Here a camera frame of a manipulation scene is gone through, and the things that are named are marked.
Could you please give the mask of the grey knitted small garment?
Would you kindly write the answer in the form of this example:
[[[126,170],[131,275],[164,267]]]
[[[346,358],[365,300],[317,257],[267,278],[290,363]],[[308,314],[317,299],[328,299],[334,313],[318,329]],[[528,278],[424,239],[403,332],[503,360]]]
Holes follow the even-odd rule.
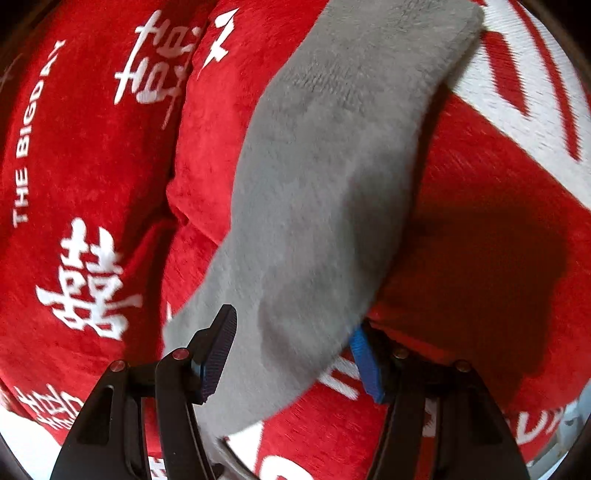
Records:
[[[164,330],[173,348],[238,312],[209,435],[280,412],[349,343],[399,243],[423,119],[482,23],[470,1],[332,1],[266,87],[229,232]]]

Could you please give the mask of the red blanket with white print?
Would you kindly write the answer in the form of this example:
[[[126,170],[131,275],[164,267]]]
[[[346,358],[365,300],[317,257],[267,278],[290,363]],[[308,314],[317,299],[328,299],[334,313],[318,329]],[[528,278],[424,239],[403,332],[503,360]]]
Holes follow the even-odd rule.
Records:
[[[109,363],[189,342],[164,330],[229,232],[254,109],[329,2],[55,1],[3,47],[1,432],[31,476]],[[527,465],[590,385],[590,93],[519,2],[470,2],[363,320],[469,362]],[[245,429],[213,437],[202,408],[228,479],[368,479],[387,414],[349,343]]]

